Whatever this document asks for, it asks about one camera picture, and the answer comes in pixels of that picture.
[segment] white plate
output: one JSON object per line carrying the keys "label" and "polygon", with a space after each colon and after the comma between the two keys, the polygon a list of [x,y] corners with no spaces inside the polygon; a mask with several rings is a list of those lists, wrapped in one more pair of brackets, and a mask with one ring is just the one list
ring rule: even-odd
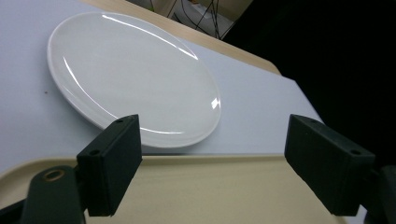
{"label": "white plate", "polygon": [[138,114],[142,145],[192,145],[219,123],[219,90],[201,60],[146,21],[73,16],[53,31],[48,63],[64,97],[98,127]]}

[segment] screw hole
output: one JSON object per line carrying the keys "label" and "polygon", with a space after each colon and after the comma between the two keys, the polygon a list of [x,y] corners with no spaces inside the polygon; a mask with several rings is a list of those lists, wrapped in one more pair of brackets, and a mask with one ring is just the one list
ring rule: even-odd
{"label": "screw hole", "polygon": [[350,150],[350,152],[351,152],[352,154],[355,154],[355,155],[360,155],[360,154],[361,154],[361,152],[359,152],[358,150],[355,150],[355,149]]}
{"label": "screw hole", "polygon": [[51,170],[43,175],[43,179],[47,182],[52,182],[64,176],[64,170]]}
{"label": "screw hole", "polygon": [[98,150],[98,149],[90,151],[90,156],[97,155],[97,154],[99,154],[99,152],[100,152],[100,150]]}

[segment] wire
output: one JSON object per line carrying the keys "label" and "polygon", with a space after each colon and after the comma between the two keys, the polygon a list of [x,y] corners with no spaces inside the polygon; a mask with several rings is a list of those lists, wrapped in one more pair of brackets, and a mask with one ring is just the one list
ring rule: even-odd
{"label": "wire", "polygon": [[195,22],[189,17],[189,15],[187,15],[186,10],[184,9],[183,0],[181,0],[181,7],[183,8],[184,15],[186,15],[187,19],[189,19],[189,21],[190,21],[193,25],[195,25],[197,28],[199,28],[199,29],[200,29],[202,32],[204,32],[205,34],[210,35],[210,34],[209,34],[207,31],[205,31],[203,28],[201,28],[201,27],[199,27],[197,24],[195,24]]}
{"label": "wire", "polygon": [[204,14],[202,15],[201,19],[198,21],[197,25],[195,26],[195,30],[197,29],[199,23],[201,23],[202,19],[205,17],[207,11],[210,9],[210,6],[212,5],[213,1],[209,4],[209,7],[206,8]]}
{"label": "wire", "polygon": [[171,7],[171,10],[169,10],[169,13],[168,13],[167,18],[169,18],[169,16],[171,15],[171,12],[173,11],[173,9],[174,9],[174,7],[175,7],[176,2],[177,2],[177,0],[175,0],[174,4],[173,4],[172,7]]}

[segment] ceramic plate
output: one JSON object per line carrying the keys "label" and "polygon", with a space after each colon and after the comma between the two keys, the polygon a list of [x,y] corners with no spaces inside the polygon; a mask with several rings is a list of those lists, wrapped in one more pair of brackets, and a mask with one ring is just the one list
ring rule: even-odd
{"label": "ceramic plate", "polygon": [[205,65],[146,21],[107,12],[73,16],[50,36],[48,63],[67,101],[98,127],[138,114],[142,145],[189,146],[219,123],[219,90]]}

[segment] black cable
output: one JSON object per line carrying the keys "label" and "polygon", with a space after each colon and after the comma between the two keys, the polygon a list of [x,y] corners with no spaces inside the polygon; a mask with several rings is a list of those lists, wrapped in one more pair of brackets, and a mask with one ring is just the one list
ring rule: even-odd
{"label": "black cable", "polygon": [[152,10],[153,12],[155,12],[155,10],[154,10],[154,4],[152,4],[152,0],[149,0],[149,2],[151,3],[151,10]]}
{"label": "black cable", "polygon": [[206,8],[205,13],[202,15],[201,19],[198,21],[197,25],[195,26],[195,30],[199,26],[199,23],[201,23],[202,19],[205,17],[207,11],[210,9],[210,6],[212,5],[213,1],[209,4],[209,7]]}
{"label": "black cable", "polygon": [[214,13],[215,34],[216,34],[216,38],[219,38],[219,24],[218,24],[219,0],[216,3],[216,7],[214,7],[213,9],[215,11],[215,13]]}
{"label": "black cable", "polygon": [[236,21],[233,21],[233,24],[231,24],[227,30],[224,31],[224,33],[221,35],[220,39],[222,39],[230,30],[233,28],[233,26],[236,24],[236,22],[239,20],[239,18]]}
{"label": "black cable", "polygon": [[173,4],[172,7],[171,7],[171,10],[169,10],[169,14],[168,14],[167,18],[169,18],[169,16],[171,15],[171,11],[173,11],[176,2],[177,2],[177,0],[175,0],[174,4]]}
{"label": "black cable", "polygon": [[175,17],[175,19],[177,19],[177,22],[178,22],[178,23],[181,23],[181,20],[178,18],[178,16],[176,15],[176,13],[174,13],[174,17]]}
{"label": "black cable", "polygon": [[[187,15],[186,10],[184,9],[184,4],[183,4],[183,0],[181,0],[181,7],[183,8],[183,12],[184,15],[186,15],[187,19],[189,19],[189,21],[193,24],[196,25],[195,22],[192,21],[192,19],[189,17],[189,15]],[[207,35],[210,35],[207,31],[205,31],[204,29],[202,29],[201,27],[197,26],[202,32],[204,32]]]}

